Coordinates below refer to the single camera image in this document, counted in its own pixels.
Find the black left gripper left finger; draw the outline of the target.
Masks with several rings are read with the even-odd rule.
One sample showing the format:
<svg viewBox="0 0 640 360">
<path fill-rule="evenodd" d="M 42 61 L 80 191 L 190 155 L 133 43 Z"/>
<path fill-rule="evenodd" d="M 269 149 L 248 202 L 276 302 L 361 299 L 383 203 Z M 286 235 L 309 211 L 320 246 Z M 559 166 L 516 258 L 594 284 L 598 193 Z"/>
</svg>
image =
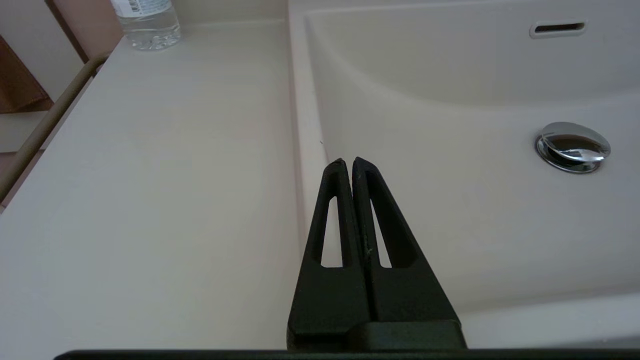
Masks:
<svg viewBox="0 0 640 360">
<path fill-rule="evenodd" d="M 330 201 L 336 199 L 340 268 L 322 265 Z M 339 338 L 370 319 L 354 199 L 345 160 L 322 173 L 287 322 L 290 338 Z"/>
</svg>

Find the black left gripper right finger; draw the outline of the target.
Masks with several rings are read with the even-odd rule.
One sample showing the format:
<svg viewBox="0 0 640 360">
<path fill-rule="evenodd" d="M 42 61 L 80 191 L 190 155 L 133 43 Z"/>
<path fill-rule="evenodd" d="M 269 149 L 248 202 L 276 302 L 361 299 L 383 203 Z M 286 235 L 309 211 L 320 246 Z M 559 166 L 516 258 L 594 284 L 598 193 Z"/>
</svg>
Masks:
<svg viewBox="0 0 640 360">
<path fill-rule="evenodd" d="M 352 164 L 352 192 L 375 321 L 459 323 L 386 180 L 361 157 Z"/>
</svg>

